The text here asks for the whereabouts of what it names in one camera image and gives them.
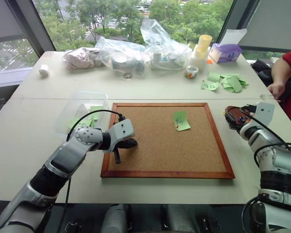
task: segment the human hand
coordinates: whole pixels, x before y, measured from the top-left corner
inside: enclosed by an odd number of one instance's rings
[[[273,83],[267,87],[267,89],[272,93],[275,100],[279,99],[279,97],[285,91],[285,84],[281,82]]]

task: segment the clear plastic container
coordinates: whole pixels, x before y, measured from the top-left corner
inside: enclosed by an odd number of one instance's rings
[[[53,130],[60,137],[66,138],[70,130],[69,125],[74,118],[80,118],[90,112],[91,106],[102,106],[102,109],[108,109],[108,96],[104,93],[93,91],[76,91],[72,94],[62,113],[59,115]],[[100,112],[95,128],[100,128],[101,119],[106,112]]]

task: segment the white tape roll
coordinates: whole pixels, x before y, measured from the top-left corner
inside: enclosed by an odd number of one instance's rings
[[[42,77],[47,77],[49,75],[49,66],[42,64],[39,69],[39,73]]]

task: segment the yellow cup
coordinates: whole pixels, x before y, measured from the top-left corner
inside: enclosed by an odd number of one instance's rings
[[[208,51],[208,47],[210,45],[210,42],[212,40],[212,36],[210,35],[201,35],[199,37],[199,40],[198,40],[198,44],[197,44],[197,51],[199,52],[206,52]]]

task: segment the cork board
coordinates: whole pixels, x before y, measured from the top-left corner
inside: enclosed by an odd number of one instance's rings
[[[113,110],[131,120],[138,146],[119,149],[120,164],[104,154],[101,177],[235,178],[207,103],[114,103]],[[189,130],[175,129],[177,111],[186,111]]]

